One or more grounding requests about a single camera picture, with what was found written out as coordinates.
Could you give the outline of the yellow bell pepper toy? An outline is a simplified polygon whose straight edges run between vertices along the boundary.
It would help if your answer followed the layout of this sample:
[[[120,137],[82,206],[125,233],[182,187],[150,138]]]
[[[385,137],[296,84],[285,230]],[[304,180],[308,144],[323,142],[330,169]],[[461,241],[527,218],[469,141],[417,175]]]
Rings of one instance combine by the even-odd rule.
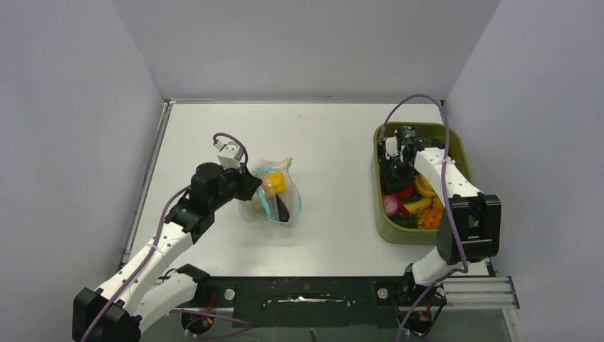
[[[264,177],[264,184],[269,196],[279,195],[286,191],[287,183],[282,172],[267,172]]]

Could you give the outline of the clear zip top bag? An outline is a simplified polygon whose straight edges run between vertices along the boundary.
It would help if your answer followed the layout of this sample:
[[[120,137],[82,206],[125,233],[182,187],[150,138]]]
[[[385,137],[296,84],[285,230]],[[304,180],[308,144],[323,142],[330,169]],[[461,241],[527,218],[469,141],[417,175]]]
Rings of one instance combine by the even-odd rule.
[[[302,210],[301,195],[291,179],[293,160],[260,159],[252,165],[251,174],[261,186],[250,201],[239,201],[239,212],[248,223],[270,222],[286,226],[293,224]]]

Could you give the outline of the dark purple eggplant toy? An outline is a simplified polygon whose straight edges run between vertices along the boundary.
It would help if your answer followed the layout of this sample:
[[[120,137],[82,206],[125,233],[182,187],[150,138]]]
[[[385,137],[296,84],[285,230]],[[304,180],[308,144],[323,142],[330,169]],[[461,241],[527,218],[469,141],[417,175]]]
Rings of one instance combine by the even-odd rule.
[[[279,195],[275,195],[275,201],[277,206],[278,220],[283,223],[289,222],[291,216],[285,202]]]

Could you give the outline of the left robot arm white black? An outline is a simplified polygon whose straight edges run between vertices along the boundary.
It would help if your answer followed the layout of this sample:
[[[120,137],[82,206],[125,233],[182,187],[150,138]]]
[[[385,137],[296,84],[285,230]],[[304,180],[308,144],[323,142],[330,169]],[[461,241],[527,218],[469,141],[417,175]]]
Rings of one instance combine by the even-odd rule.
[[[139,341],[153,323],[192,300],[205,277],[194,266],[184,266],[163,285],[155,282],[213,225],[218,209],[231,200],[251,200],[261,184],[244,165],[199,165],[190,184],[167,201],[151,240],[114,276],[76,295],[72,339]]]

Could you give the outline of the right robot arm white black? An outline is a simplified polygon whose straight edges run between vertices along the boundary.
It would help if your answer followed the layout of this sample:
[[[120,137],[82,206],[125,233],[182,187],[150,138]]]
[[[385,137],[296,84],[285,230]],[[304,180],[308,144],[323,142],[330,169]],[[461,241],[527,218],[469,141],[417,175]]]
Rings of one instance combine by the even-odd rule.
[[[442,205],[433,250],[411,264],[412,277],[400,285],[402,298],[418,304],[428,296],[428,285],[499,253],[502,204],[459,170],[450,154],[449,130],[436,137],[420,135],[416,125],[398,127],[391,136],[386,130],[380,129],[375,151],[387,195],[423,180],[430,198]]]

